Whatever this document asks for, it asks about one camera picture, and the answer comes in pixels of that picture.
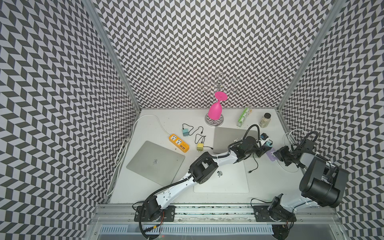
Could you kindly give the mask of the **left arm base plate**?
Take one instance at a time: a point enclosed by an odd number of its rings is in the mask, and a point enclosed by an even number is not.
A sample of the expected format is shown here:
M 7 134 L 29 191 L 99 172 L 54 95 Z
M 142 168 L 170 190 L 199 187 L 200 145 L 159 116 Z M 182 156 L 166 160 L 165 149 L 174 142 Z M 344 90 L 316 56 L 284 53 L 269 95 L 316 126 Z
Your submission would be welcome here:
M 139 222 L 139 215 L 142 213 L 141 221 L 142 222 L 173 222 L 175 219 L 175 212 L 176 207 L 175 206 L 168 206 L 164 210 L 156 210 L 155 212 L 149 212 L 144 208 L 144 211 L 142 211 L 142 206 L 137 206 L 136 212 L 135 212 L 135 222 Z

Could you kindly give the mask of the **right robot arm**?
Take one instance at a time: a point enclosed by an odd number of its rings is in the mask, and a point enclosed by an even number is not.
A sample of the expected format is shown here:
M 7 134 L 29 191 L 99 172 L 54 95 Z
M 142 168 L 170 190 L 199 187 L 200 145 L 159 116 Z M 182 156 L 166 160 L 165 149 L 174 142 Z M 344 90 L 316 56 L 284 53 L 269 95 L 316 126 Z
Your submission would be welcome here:
M 310 207 L 335 208 L 342 203 L 349 172 L 326 161 L 316 153 L 300 151 L 296 161 L 304 175 L 299 189 L 274 197 L 267 208 L 275 222 L 295 222 L 298 210 Z

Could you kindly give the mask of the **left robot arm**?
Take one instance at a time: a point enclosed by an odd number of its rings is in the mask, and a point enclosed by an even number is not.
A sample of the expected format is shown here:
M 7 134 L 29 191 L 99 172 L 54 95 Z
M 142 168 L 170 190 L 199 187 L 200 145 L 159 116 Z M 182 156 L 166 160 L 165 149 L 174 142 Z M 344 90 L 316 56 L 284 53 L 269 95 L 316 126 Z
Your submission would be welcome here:
M 157 220 L 183 191 L 207 182 L 219 167 L 237 164 L 252 155 L 260 157 L 271 150 L 272 146 L 273 141 L 263 134 L 257 139 L 248 136 L 232 143 L 225 153 L 211 155 L 204 152 L 190 165 L 188 172 L 179 181 L 154 191 L 142 202 L 136 210 L 138 221 Z

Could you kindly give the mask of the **yellow charger adapter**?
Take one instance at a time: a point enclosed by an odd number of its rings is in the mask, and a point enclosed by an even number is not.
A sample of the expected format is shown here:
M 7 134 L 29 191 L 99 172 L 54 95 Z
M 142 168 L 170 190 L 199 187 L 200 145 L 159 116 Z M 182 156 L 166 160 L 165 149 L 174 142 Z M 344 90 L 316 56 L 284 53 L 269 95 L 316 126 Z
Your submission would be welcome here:
M 203 143 L 198 143 L 197 144 L 197 151 L 201 152 L 204 150 L 204 144 Z

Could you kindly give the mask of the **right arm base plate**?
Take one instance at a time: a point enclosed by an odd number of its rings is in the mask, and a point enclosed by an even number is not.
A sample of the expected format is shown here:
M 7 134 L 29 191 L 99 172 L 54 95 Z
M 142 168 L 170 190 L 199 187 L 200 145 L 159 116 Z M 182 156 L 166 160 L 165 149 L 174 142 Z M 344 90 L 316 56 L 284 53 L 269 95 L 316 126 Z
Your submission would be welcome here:
M 280 206 L 269 209 L 269 206 L 258 205 L 253 206 L 252 208 L 254 210 L 256 222 L 290 223 L 297 221 L 296 215 L 294 213 L 289 212 Z

